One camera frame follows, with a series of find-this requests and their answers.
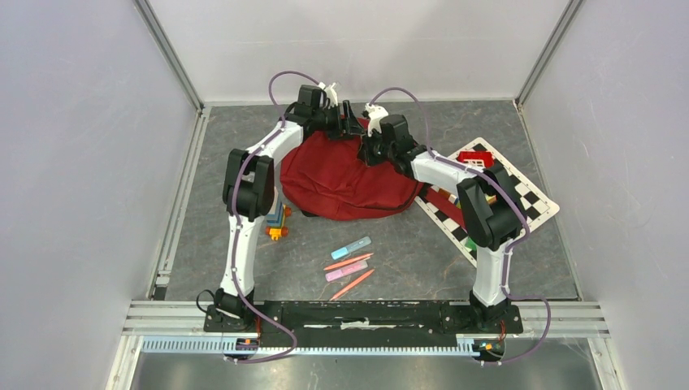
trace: red toy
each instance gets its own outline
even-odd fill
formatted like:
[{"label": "red toy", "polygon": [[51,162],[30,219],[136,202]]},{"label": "red toy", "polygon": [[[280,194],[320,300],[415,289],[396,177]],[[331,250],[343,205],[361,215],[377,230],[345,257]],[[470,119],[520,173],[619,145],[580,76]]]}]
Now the red toy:
[{"label": "red toy", "polygon": [[493,166],[493,154],[491,152],[463,150],[459,152],[457,161],[477,167],[490,168]]}]

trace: blue marker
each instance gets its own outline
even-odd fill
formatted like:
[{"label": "blue marker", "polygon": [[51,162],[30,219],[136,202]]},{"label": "blue marker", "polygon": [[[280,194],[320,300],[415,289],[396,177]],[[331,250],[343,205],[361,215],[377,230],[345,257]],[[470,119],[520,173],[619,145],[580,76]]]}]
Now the blue marker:
[{"label": "blue marker", "polygon": [[362,238],[361,240],[356,240],[353,243],[345,246],[344,248],[339,248],[338,250],[334,251],[333,253],[330,253],[330,256],[332,257],[333,260],[337,260],[338,258],[343,258],[344,256],[347,256],[348,254],[351,254],[355,250],[359,250],[371,243],[371,239],[369,236],[366,236]]}]

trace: red bag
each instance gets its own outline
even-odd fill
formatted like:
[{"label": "red bag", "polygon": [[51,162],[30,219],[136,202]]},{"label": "red bag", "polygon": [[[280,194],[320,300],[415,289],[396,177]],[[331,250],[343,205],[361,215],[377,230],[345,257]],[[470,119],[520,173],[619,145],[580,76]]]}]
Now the red bag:
[{"label": "red bag", "polygon": [[339,221],[406,210],[423,184],[396,173],[390,162],[367,167],[357,158],[360,145],[359,137],[329,141],[315,132],[282,161],[284,196],[307,213]]}]

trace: orange pen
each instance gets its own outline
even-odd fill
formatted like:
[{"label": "orange pen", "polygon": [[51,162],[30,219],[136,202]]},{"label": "orange pen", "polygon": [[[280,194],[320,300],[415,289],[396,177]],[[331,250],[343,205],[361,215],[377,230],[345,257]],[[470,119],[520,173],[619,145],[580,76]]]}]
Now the orange pen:
[{"label": "orange pen", "polygon": [[330,298],[330,300],[331,300],[331,301],[334,301],[335,299],[337,299],[337,298],[339,298],[339,297],[342,297],[346,292],[348,292],[349,290],[351,290],[352,287],[356,286],[357,284],[360,284],[360,283],[362,282],[362,280],[364,280],[365,278],[371,276],[371,274],[373,273],[373,271],[375,271],[375,270],[370,270],[370,271],[368,271],[366,274],[359,276],[359,277],[358,277],[356,280],[354,280],[352,283],[347,284],[347,286],[345,286],[344,288],[342,288],[339,292],[337,292],[337,294],[333,295],[332,298]]},{"label": "orange pen", "polygon": [[337,263],[332,264],[330,266],[326,266],[325,268],[323,268],[323,270],[324,271],[334,270],[336,268],[348,266],[349,264],[351,264],[353,262],[358,262],[359,260],[368,260],[368,258],[370,258],[372,254],[373,254],[373,252],[366,253],[366,254],[363,254],[361,256],[357,256],[355,258],[350,258],[349,260],[344,260],[343,262],[337,262]]}]

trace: red strip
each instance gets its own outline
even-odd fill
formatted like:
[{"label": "red strip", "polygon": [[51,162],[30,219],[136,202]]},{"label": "red strip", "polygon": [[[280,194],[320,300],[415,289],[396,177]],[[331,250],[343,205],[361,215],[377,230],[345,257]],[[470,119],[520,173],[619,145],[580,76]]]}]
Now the red strip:
[{"label": "red strip", "polygon": [[462,229],[466,230],[464,224],[464,215],[462,215],[462,210],[457,208],[451,201],[444,198],[433,188],[429,188],[426,191],[426,196],[424,197],[429,203],[437,207],[438,210],[442,211],[443,214],[450,217],[454,222],[456,222]]}]

